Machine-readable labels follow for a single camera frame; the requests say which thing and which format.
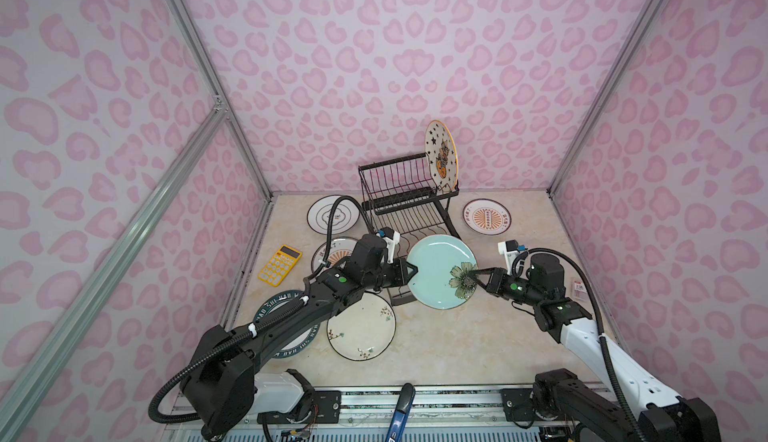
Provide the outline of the light green flower plate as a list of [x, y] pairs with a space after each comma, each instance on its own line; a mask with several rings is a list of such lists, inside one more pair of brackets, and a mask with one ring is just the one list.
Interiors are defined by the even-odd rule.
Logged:
[[477, 269], [471, 249], [460, 239], [438, 234], [425, 237], [410, 250], [407, 261], [418, 271], [408, 283], [417, 301], [437, 310], [449, 310], [467, 302], [476, 282], [469, 273]]

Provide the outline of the star pattern cartoon plate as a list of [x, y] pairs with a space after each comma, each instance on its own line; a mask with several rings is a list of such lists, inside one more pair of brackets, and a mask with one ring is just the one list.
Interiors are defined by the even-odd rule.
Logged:
[[453, 192], [458, 186], [458, 156], [454, 139], [443, 122], [433, 120], [425, 129], [424, 152], [437, 192]]

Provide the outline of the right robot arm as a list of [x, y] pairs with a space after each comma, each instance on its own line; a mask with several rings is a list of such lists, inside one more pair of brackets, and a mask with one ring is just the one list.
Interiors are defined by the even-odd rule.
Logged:
[[572, 371], [536, 375], [533, 413], [546, 420], [569, 418], [573, 435], [589, 431], [601, 441], [719, 441], [715, 411], [699, 398], [667, 386], [606, 334], [601, 309], [586, 273], [565, 254], [548, 248], [523, 250], [509, 268], [469, 271], [488, 294], [524, 305], [538, 328], [583, 362], [608, 388], [608, 400]]

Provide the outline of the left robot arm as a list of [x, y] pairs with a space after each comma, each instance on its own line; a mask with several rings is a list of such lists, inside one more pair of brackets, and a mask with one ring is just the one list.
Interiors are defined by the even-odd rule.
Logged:
[[202, 436], [219, 440], [250, 412], [281, 414], [302, 423], [317, 411], [315, 389], [295, 369], [261, 375], [263, 366], [311, 328], [340, 315], [373, 290], [406, 285], [416, 266], [395, 256], [400, 235], [391, 228], [366, 234], [350, 256], [310, 276], [304, 291], [266, 316], [226, 330], [206, 331], [191, 362], [174, 376], [191, 405], [186, 414], [153, 419], [163, 424], [201, 421]]

